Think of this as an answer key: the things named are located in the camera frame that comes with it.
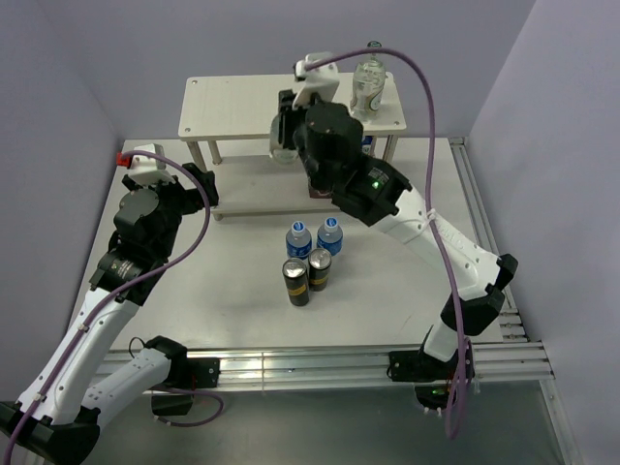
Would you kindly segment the clear glass bottle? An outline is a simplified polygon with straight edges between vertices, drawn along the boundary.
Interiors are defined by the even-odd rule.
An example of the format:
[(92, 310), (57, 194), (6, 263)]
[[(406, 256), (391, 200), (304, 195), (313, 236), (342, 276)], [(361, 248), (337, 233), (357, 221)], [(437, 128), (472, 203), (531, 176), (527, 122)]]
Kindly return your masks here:
[(360, 121), (372, 120), (379, 111), (387, 71), (378, 53), (369, 53), (356, 64), (350, 110)]
[(280, 116), (276, 115), (270, 125), (269, 133), (269, 157), (278, 165), (291, 165), (298, 160), (296, 151), (286, 148), (280, 141)]

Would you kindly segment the blue-label water bottle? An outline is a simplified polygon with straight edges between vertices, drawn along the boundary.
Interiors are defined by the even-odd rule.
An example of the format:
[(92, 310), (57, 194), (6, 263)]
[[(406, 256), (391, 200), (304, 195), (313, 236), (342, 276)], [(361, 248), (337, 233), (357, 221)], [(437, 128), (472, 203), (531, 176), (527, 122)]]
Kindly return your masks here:
[(294, 221), (286, 234), (289, 258), (306, 260), (312, 250), (312, 235), (302, 221)]
[(317, 247), (326, 249), (332, 257), (342, 250), (343, 231), (335, 217), (328, 217), (317, 232)]

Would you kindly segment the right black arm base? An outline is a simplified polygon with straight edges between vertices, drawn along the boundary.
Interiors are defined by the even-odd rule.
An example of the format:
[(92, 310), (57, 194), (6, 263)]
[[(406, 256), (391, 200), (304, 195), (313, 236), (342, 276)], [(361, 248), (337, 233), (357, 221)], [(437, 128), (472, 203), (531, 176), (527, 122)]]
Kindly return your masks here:
[(388, 353), (387, 376), (396, 383), (422, 384), (415, 388), (418, 403), (424, 412), (444, 411), (449, 402), (451, 380), (456, 374), (458, 353), (448, 362), (428, 356), (422, 349)]

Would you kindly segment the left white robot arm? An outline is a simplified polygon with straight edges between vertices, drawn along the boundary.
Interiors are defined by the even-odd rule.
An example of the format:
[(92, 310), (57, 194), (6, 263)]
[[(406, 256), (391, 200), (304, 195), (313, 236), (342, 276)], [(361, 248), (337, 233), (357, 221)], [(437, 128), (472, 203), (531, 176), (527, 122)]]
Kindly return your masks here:
[(18, 400), (1, 405), (1, 431), (9, 438), (4, 463), (21, 446), (52, 463), (79, 464), (104, 426), (144, 391), (189, 384), (186, 347), (164, 336), (146, 342), (99, 384), (91, 382), (111, 343), (175, 265), (171, 253), (183, 216), (208, 213), (219, 202), (213, 172), (193, 163), (179, 170), (193, 188), (160, 167), (124, 175), (128, 192), (78, 315), (36, 380)]

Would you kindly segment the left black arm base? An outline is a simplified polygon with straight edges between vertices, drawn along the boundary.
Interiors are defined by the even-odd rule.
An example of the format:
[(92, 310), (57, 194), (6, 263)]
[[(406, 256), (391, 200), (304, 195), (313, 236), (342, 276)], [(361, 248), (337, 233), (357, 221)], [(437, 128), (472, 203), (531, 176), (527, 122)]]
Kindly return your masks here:
[(151, 412), (159, 418), (184, 417), (199, 401), (211, 399), (218, 385), (220, 359), (189, 358), (181, 371), (156, 386), (150, 398)]

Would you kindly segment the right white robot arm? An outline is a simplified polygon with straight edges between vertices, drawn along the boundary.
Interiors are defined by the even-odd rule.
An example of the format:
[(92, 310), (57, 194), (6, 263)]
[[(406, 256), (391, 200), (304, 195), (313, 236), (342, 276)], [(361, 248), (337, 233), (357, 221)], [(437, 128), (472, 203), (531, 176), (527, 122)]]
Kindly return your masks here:
[(518, 261), (484, 250), (427, 205), (390, 163), (361, 150), (362, 126), (342, 104), (313, 95), (297, 107), (295, 92), (278, 94), (271, 139), (298, 155), (312, 188), (330, 195), (342, 212), (412, 250), (443, 270), (450, 295), (419, 354), (421, 371), (438, 378), (453, 363), (459, 342), (497, 318)]

